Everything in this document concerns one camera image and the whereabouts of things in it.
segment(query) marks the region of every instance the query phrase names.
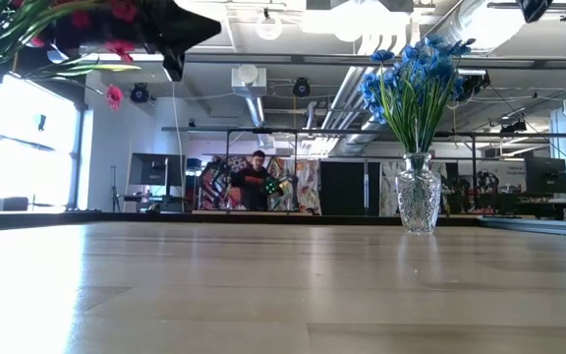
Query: crystal vase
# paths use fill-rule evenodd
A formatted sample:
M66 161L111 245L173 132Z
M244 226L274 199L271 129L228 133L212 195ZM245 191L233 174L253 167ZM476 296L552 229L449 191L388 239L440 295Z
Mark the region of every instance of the crystal vase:
M431 155L408 153L406 169L396 177L401 221L407 232L431 233L440 209L440 175L429 170Z

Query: computer monitor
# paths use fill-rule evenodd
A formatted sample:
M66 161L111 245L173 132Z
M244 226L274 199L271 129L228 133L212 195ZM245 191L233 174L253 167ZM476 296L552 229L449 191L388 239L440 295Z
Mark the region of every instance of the computer monitor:
M565 160L549 157L526 157L526 192L550 195L566 193Z
M133 153L130 164L130 184L147 186L165 186L166 172L168 185L183 186L182 168L186 168L185 157L173 154Z

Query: table surface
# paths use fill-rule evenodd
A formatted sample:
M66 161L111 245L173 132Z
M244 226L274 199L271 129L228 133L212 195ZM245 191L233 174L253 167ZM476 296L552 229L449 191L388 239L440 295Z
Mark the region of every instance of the table surface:
M566 237L96 223L0 231L0 353L566 353Z

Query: ceiling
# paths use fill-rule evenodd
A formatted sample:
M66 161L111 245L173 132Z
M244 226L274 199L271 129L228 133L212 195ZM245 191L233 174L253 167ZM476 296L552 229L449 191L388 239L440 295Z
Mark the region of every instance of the ceiling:
M206 15L210 13L223 24L223 31L216 37L191 50L192 53L284 53L284 54L356 54L362 42L344 42L330 33L306 33L299 23L303 19L305 0L268 2L271 13L282 19L282 33L275 40L265 40L257 35L255 22L262 17L261 0L246 2L229 0L224 3L213 1L177 1L181 6ZM445 15L458 0L435 0L435 10L419 17L421 34L425 34ZM552 20L541 20L530 25L523 25L519 31L500 46L488 53L488 57L525 57L552 58L566 57L566 22L558 21L559 14L548 14ZM495 32L503 23L493 23L484 32ZM411 37L411 26L394 29L395 35ZM239 122L250 124L246 102L241 97L232 95L231 69L237 64L198 64L187 63L184 79L174 85L169 83L159 62L138 63L141 70L133 74L104 74L102 80L119 85L124 89L134 83L148 83L148 88L156 96L209 97L191 100L194 111L206 112L211 119L200 120L202 125L224 125L219 118L238 118ZM280 110L305 108L312 101L329 104L338 91L348 71L344 66L311 65L264 65L268 79L268 96L263 98L266 110L265 122L273 125L291 126L294 118L297 127L304 124L305 118L292 114L281 114ZM493 70L490 71L492 84L496 88L486 89L474 99L455 110L455 128L460 131L498 129L500 118L520 107L529 107L530 119L535 125L546 129L548 109L560 107L561 99L566 98L566 71L551 70ZM311 83L311 97L292 98L293 82L305 77ZM503 102L499 95L508 102ZM351 128L359 127L366 116L360 115ZM454 111L447 109L446 117L440 130L454 128Z

